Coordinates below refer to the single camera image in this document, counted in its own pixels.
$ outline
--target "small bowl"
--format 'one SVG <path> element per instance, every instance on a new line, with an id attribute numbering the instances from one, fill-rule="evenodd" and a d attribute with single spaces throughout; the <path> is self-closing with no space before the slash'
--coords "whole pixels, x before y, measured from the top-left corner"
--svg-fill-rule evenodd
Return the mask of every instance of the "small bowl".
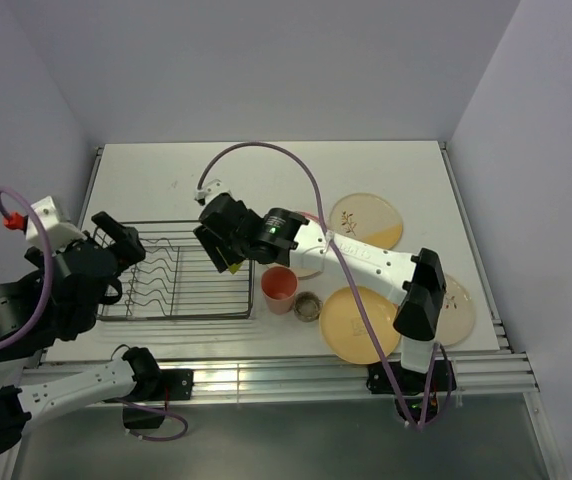
<path id="1" fill-rule="evenodd" d="M 295 296 L 293 313 L 302 322 L 312 322 L 319 318 L 322 301 L 313 292 L 301 292 Z"/>

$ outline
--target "tan plate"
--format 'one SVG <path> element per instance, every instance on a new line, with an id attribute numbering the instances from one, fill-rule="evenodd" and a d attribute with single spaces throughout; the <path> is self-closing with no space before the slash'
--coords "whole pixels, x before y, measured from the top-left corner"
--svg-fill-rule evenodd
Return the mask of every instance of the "tan plate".
<path id="1" fill-rule="evenodd" d="M 330 213 L 330 228 L 379 248 L 393 248 L 404 229 L 399 212 L 371 193 L 353 193 L 338 201 Z"/>
<path id="2" fill-rule="evenodd" d="M 437 322 L 436 338 L 448 347 L 464 340 L 475 326 L 475 305 L 466 291 L 453 277 L 446 277 L 446 295 Z"/>
<path id="3" fill-rule="evenodd" d="M 359 294 L 384 353 L 391 354 L 400 337 L 393 329 L 397 307 L 368 288 L 359 287 Z M 328 346 L 342 360 L 358 365 L 379 362 L 350 288 L 337 290 L 326 300 L 319 326 Z"/>

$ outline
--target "floor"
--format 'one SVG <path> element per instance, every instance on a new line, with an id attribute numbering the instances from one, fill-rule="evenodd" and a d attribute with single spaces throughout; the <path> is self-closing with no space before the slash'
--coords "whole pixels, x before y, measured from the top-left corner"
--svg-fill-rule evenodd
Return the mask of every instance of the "floor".
<path id="1" fill-rule="evenodd" d="M 13 480 L 547 478 L 518 395 L 465 397 L 421 434 L 381 399 L 179 410 L 190 432 L 170 443 L 125 436 L 118 409 L 53 421 L 24 441 Z"/>

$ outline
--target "red connector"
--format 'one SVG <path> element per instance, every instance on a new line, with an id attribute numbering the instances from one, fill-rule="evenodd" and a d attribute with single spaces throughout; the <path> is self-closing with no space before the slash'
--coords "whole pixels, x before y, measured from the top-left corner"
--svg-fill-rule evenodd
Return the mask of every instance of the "red connector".
<path id="1" fill-rule="evenodd" d="M 4 226 L 9 230 L 26 231 L 27 218 L 20 215 L 18 212 L 10 214 L 10 218 L 4 217 Z"/>

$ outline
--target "dish rack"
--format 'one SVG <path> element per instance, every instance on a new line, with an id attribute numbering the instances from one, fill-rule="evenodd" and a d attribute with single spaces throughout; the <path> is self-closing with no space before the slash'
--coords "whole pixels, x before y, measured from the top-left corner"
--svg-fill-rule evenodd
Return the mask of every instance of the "dish rack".
<path id="1" fill-rule="evenodd" d="M 218 273 L 193 234 L 193 230 L 199 226 L 197 221 L 122 224 L 137 229 L 146 250 L 146 259 L 119 277 L 122 298 L 114 305 L 100 307 L 99 320 L 250 317 L 253 306 L 253 262 L 244 262 L 234 275 Z M 102 247 L 110 242 L 110 237 L 100 229 L 95 229 L 93 238 Z"/>

